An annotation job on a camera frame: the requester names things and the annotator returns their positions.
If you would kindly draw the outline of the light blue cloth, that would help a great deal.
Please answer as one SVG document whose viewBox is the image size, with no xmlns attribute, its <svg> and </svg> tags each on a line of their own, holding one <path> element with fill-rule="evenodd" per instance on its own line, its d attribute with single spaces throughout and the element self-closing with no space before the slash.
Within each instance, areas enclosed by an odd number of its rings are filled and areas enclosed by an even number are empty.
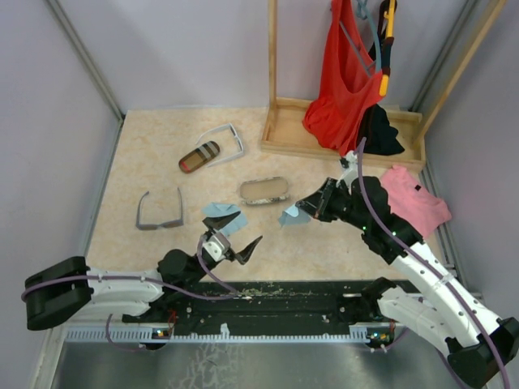
<svg viewBox="0 0 519 389">
<path fill-rule="evenodd" d="M 230 216 L 231 214 L 238 212 L 239 215 L 235 219 L 233 219 L 223 229 L 220 229 L 220 231 L 227 237 L 230 237 L 240 229 L 245 228 L 248 224 L 246 216 L 241 212 L 241 209 L 236 204 L 210 203 L 202 208 L 202 212 L 208 217 Z"/>
<path fill-rule="evenodd" d="M 286 208 L 278 218 L 279 225 L 285 226 L 307 224 L 311 221 L 311 217 L 304 211 L 300 210 L 295 204 Z"/>
</svg>

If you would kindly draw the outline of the map print glasses case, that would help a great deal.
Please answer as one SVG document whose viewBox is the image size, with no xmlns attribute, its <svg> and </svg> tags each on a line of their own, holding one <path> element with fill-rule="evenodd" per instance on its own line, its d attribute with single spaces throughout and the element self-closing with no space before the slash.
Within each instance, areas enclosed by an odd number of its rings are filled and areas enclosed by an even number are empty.
<svg viewBox="0 0 519 389">
<path fill-rule="evenodd" d="M 242 202 L 249 206 L 279 203 L 290 197 L 288 181 L 281 176 L 243 182 L 239 187 Z"/>
</svg>

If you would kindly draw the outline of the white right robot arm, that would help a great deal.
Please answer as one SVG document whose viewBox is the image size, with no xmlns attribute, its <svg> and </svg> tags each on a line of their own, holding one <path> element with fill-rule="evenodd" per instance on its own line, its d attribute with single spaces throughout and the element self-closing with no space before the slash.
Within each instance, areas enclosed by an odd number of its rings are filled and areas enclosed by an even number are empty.
<svg viewBox="0 0 519 389">
<path fill-rule="evenodd" d="M 423 302 L 385 278 L 363 292 L 362 311 L 371 320 L 390 318 L 433 345 L 466 386 L 485 387 L 497 374 L 511 386 L 505 366 L 518 352 L 518 321 L 487 308 L 448 271 L 422 235 L 390 210 L 376 177 L 350 182 L 327 178 L 296 203 L 321 222 L 340 220 L 361 232 L 370 251 L 405 275 Z"/>
</svg>

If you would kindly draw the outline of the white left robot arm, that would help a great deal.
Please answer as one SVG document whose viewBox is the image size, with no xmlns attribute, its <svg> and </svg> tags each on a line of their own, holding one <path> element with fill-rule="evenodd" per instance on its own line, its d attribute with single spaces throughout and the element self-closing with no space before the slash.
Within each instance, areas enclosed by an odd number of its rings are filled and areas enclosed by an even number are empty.
<svg viewBox="0 0 519 389">
<path fill-rule="evenodd" d="M 166 253 L 148 271 L 106 271 L 91 267 L 85 257 L 73 256 L 29 276 L 21 300 L 30 331 L 58 327 L 69 319 L 98 319 L 120 315 L 127 323 L 159 322 L 169 308 L 183 298 L 225 301 L 238 297 L 230 285 L 220 295 L 196 292 L 194 287 L 224 261 L 247 264 L 261 239 L 235 251 L 222 230 L 241 214 L 206 217 L 206 228 L 194 254 L 180 249 Z"/>
</svg>

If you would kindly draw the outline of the blue-grey sunglasses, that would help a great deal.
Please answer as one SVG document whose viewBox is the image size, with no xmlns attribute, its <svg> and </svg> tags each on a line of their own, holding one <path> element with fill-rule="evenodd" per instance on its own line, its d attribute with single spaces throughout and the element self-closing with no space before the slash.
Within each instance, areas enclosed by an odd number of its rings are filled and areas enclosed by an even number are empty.
<svg viewBox="0 0 519 389">
<path fill-rule="evenodd" d="M 139 199 L 135 216 L 135 227 L 140 231 L 157 231 L 159 229 L 173 229 L 184 225 L 184 206 L 181 189 L 178 187 L 176 195 L 178 198 L 178 211 L 176 213 L 167 211 L 163 204 L 155 203 L 157 209 L 152 215 L 157 218 L 155 222 L 147 222 L 142 219 L 144 214 L 144 200 L 150 195 L 149 191 L 142 194 Z"/>
</svg>

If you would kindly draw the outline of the wooden clothes rack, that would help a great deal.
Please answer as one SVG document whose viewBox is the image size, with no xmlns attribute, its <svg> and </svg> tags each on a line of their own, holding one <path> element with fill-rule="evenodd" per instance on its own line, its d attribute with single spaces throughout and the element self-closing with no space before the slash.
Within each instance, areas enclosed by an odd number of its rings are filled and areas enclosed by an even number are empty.
<svg viewBox="0 0 519 389">
<path fill-rule="evenodd" d="M 277 94 L 277 2 L 268 4 L 269 109 L 261 148 L 279 154 L 337 159 L 367 137 L 363 162 L 390 168 L 402 165 L 419 173 L 426 164 L 425 135 L 492 24 L 504 8 L 490 1 L 482 12 L 470 11 L 458 20 L 471 20 L 471 35 L 461 48 L 451 49 L 456 61 L 449 75 L 429 77 L 426 94 L 411 111 L 380 107 L 391 73 L 393 25 L 397 4 L 383 1 L 379 19 L 366 20 L 374 37 L 363 44 L 349 1 L 333 1 L 332 21 L 324 46 L 320 92 L 315 100 Z"/>
</svg>

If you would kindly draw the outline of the black garment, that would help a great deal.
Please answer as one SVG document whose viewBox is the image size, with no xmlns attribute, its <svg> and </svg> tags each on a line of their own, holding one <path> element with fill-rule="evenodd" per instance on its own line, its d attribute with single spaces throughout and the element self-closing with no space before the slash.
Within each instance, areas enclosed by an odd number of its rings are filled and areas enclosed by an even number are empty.
<svg viewBox="0 0 519 389">
<path fill-rule="evenodd" d="M 398 129 L 391 126 L 385 109 L 373 105 L 366 110 L 358 130 L 357 144 L 366 139 L 364 152 L 380 156 L 402 154 L 405 148 L 397 140 Z"/>
</svg>

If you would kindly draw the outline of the plaid brown glasses case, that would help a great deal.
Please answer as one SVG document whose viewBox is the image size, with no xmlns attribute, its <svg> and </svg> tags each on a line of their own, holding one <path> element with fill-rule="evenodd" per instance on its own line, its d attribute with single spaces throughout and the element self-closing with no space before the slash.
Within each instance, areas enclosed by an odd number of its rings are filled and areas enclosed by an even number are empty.
<svg viewBox="0 0 519 389">
<path fill-rule="evenodd" d="M 218 143 L 215 141 L 206 142 L 181 158 L 178 167 L 183 173 L 194 173 L 219 156 L 220 152 Z"/>
</svg>

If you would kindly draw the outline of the pink folded shirt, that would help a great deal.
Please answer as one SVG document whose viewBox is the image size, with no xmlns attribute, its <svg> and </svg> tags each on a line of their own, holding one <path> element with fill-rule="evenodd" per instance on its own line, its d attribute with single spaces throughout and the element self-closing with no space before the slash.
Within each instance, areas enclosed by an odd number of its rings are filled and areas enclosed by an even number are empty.
<svg viewBox="0 0 519 389">
<path fill-rule="evenodd" d="M 452 219 L 448 205 L 435 197 L 408 171 L 394 165 L 380 178 L 391 212 L 408 221 L 424 238 Z"/>
</svg>

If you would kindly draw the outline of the red garment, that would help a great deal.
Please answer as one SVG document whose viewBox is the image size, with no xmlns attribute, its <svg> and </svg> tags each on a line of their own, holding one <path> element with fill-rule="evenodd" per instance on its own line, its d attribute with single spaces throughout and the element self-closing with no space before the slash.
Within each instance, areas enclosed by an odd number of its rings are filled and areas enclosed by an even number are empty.
<svg viewBox="0 0 519 389">
<path fill-rule="evenodd" d="M 321 147 L 340 155 L 354 150 L 366 110 L 380 100 L 382 72 L 362 42 L 351 1 L 332 2 L 318 98 L 302 120 Z"/>
</svg>

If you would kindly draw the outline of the yellow black hanger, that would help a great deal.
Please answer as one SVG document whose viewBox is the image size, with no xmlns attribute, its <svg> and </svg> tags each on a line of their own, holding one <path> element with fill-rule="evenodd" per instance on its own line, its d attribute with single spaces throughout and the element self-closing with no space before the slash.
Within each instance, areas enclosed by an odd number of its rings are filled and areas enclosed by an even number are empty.
<svg viewBox="0 0 519 389">
<path fill-rule="evenodd" d="M 375 61 L 380 62 L 382 79 L 380 82 L 380 96 L 384 97 L 388 91 L 389 77 L 391 75 L 391 52 L 394 43 L 394 21 L 397 10 L 397 0 L 385 0 L 380 3 L 376 37 L 370 54 L 375 55 Z"/>
</svg>

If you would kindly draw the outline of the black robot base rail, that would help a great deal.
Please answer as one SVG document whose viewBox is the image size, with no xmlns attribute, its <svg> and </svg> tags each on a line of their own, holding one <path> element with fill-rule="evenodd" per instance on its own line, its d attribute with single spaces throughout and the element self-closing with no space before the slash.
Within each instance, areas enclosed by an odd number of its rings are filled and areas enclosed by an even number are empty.
<svg viewBox="0 0 519 389">
<path fill-rule="evenodd" d="M 233 297 L 211 282 L 195 284 L 191 296 L 160 286 L 159 297 L 140 299 L 125 290 L 94 297 L 74 320 L 102 320 L 109 314 L 126 324 L 172 325 L 174 336 L 216 336 L 226 325 L 231 336 L 271 339 L 348 336 L 354 327 L 386 327 L 375 298 L 392 286 L 412 297 L 419 291 L 408 280 L 244 281 Z"/>
</svg>

